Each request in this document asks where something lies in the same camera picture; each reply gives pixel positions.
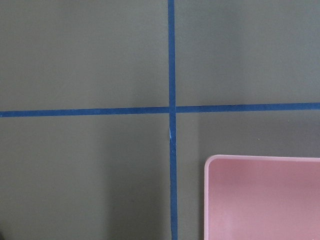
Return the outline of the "pink plastic bin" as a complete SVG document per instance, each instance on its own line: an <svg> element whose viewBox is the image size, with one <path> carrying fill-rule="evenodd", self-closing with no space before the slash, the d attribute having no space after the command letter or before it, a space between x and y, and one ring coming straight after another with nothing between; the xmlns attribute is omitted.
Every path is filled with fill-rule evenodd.
<svg viewBox="0 0 320 240"><path fill-rule="evenodd" d="M320 160L213 155L204 165L206 240L317 240Z"/></svg>

